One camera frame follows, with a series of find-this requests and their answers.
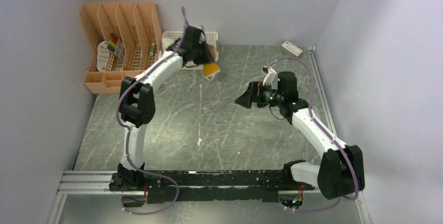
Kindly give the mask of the brown and yellow towel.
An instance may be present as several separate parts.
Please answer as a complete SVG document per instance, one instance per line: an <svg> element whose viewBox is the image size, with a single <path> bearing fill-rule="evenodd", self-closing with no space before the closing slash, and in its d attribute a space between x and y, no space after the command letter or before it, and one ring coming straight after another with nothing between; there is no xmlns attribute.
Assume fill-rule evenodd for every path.
<svg viewBox="0 0 443 224"><path fill-rule="evenodd" d="M212 45L208 45L208 52L212 61L203 65L203 76L207 80L212 80L220 72L219 66L215 63L216 49Z"/></svg>

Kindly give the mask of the white plastic basket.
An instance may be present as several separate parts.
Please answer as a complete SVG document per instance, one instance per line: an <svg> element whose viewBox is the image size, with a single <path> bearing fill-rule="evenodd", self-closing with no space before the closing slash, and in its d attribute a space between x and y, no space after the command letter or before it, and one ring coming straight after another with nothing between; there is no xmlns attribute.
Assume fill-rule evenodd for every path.
<svg viewBox="0 0 443 224"><path fill-rule="evenodd" d="M218 33L217 32L206 32L206 43L208 45L212 45L215 47L216 49L216 57L215 57L215 62L218 61L219 59L219 51L217 49L218 47ZM179 38L181 38L183 36L183 32L182 31L164 31L162 33L161 39L162 38L172 38L175 39L175 41ZM187 62L186 65L182 68L183 70L185 69L189 69L189 70L202 70L203 69L203 65L199 65L197 66L196 64L194 64L193 62Z"/></svg>

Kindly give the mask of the white towel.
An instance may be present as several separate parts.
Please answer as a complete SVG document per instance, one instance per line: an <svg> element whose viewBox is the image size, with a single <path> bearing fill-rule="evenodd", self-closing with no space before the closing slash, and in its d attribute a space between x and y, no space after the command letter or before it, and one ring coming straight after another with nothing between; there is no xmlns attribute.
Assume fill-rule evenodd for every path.
<svg viewBox="0 0 443 224"><path fill-rule="evenodd" d="M163 51L167 51L168 47L174 45L175 43L175 39L172 38L162 38L161 40L161 44L162 44L162 49Z"/></svg>

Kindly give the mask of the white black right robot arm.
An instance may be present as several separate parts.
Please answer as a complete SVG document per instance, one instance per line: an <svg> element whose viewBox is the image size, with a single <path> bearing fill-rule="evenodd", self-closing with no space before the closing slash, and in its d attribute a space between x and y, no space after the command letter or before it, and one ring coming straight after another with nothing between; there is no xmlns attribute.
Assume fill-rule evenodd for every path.
<svg viewBox="0 0 443 224"><path fill-rule="evenodd" d="M363 152L334 135L299 97L293 72L267 71L263 81L252 81L235 100L246 109L278 107L282 120L298 129L321 158L319 165L293 161L284 165L282 184L289 190L301 183L317 187L326 199L355 199L365 188Z"/></svg>

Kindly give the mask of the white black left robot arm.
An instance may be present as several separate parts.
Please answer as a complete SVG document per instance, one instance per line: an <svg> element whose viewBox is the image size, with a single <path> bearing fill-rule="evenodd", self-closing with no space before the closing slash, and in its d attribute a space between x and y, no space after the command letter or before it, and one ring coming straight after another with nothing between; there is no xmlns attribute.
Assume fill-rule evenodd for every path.
<svg viewBox="0 0 443 224"><path fill-rule="evenodd" d="M168 46L152 66L134 78L122 80L116 119L124 128L125 141L110 191L139 190L145 184L144 139L148 123L156 112L155 92L170 76L188 62L213 64L206 35L201 27L186 26L182 37Z"/></svg>

